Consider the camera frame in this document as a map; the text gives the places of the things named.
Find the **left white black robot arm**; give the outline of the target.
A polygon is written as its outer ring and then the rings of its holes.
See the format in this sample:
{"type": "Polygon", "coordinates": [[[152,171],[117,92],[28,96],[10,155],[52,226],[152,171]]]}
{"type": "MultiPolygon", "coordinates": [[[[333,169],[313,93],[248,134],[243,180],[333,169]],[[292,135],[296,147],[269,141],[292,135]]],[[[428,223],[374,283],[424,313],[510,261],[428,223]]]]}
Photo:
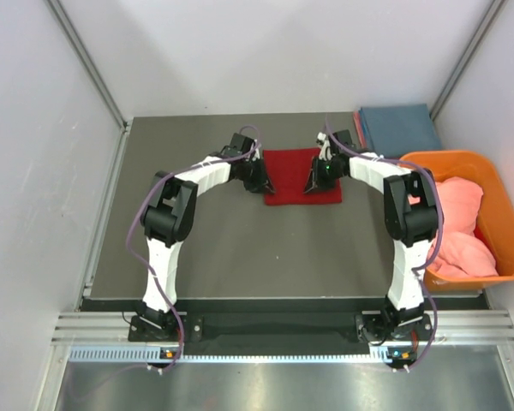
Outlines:
{"type": "Polygon", "coordinates": [[[274,192],[260,155],[260,140],[244,135],[247,129],[241,128],[229,144],[196,164],[155,174],[134,218],[143,228],[146,257],[132,247],[135,223],[128,230],[126,248],[147,271],[146,290],[136,312],[158,339],[184,339],[182,319],[175,308],[176,274],[182,245],[194,225],[199,197],[233,180],[241,181],[253,194],[274,192]]]}

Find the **red t shirt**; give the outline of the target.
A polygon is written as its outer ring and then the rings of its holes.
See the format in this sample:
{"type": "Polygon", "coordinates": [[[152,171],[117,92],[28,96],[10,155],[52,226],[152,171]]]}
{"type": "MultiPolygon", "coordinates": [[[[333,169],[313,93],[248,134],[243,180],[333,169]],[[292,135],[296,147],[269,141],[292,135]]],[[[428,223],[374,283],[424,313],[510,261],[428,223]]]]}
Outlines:
{"type": "Polygon", "coordinates": [[[304,188],[310,176],[312,160],[319,148],[294,150],[264,150],[266,172],[275,189],[274,194],[265,194],[266,206],[330,205],[342,202],[342,188],[336,182],[334,189],[305,194],[304,188]]]}

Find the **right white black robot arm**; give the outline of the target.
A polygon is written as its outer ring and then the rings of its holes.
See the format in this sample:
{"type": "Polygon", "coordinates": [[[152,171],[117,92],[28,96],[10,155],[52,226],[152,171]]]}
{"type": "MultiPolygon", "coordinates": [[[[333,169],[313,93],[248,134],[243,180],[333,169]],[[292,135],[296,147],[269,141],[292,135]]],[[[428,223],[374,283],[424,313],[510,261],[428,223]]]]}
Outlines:
{"type": "Polygon", "coordinates": [[[386,231],[394,245],[391,286],[380,310],[380,337],[400,339],[424,320],[423,284],[429,249],[443,215],[431,174],[374,152],[356,152],[343,145],[349,134],[320,132],[319,154],[313,157],[305,194],[330,191],[339,179],[363,182],[383,196],[386,231]]]}

